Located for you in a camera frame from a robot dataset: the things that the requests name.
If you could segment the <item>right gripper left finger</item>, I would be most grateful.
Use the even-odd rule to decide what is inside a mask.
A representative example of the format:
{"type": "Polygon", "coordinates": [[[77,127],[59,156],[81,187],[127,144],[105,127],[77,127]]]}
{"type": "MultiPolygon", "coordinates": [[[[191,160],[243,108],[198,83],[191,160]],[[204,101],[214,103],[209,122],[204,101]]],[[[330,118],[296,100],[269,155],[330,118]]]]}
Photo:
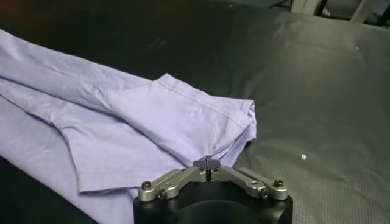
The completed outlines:
{"type": "Polygon", "coordinates": [[[186,169],[173,169],[154,181],[144,181],[138,189],[140,201],[171,199],[177,197],[180,190],[189,183],[207,181],[207,159],[194,161],[186,169]]]}

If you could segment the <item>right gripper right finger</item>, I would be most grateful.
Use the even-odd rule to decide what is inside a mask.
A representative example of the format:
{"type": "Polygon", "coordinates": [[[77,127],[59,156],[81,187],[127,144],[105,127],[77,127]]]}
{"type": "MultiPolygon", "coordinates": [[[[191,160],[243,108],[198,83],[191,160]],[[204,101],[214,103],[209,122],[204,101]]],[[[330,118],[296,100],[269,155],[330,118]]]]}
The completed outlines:
{"type": "Polygon", "coordinates": [[[250,197],[273,200],[286,200],[288,190],[282,180],[271,180],[247,168],[234,169],[222,166],[220,161],[207,158],[207,168],[211,172],[211,180],[230,181],[239,186],[250,197]]]}

